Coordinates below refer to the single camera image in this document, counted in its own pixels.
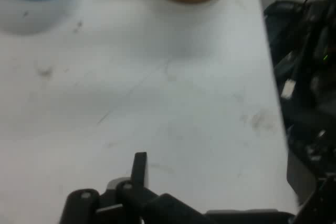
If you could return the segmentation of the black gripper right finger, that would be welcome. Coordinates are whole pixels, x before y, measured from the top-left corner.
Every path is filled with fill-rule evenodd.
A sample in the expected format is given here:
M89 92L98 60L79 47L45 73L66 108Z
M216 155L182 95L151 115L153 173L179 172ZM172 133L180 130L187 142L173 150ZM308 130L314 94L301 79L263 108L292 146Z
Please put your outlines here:
M296 215L296 223L335 223L335 176L318 182Z

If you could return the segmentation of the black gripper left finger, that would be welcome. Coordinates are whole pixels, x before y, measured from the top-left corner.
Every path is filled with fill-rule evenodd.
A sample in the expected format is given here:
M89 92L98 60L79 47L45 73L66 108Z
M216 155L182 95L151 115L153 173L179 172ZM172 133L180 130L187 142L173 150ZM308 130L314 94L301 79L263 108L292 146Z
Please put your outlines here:
M69 194L60 223L207 223L207 218L169 194L146 185L147 154L136 153L130 178L99 194L93 189Z

